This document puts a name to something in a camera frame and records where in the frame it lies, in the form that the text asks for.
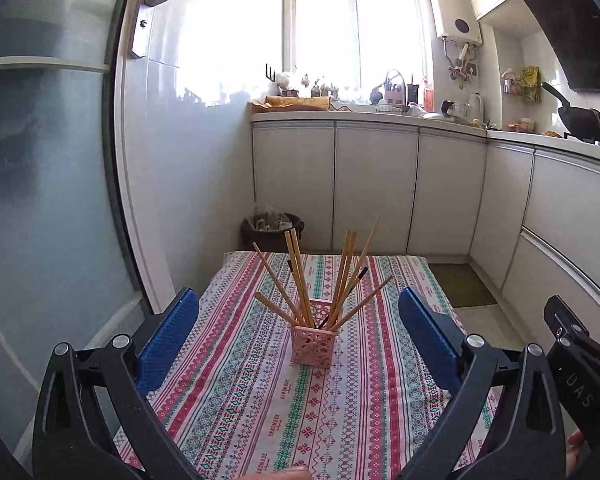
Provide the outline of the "person's right hand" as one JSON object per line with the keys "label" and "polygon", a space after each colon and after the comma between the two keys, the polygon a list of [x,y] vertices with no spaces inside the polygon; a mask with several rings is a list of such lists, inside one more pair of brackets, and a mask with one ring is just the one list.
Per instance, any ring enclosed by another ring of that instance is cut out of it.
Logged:
{"label": "person's right hand", "polygon": [[580,429],[573,431],[567,439],[566,477],[574,474],[580,462],[580,455],[586,447],[585,437]]}

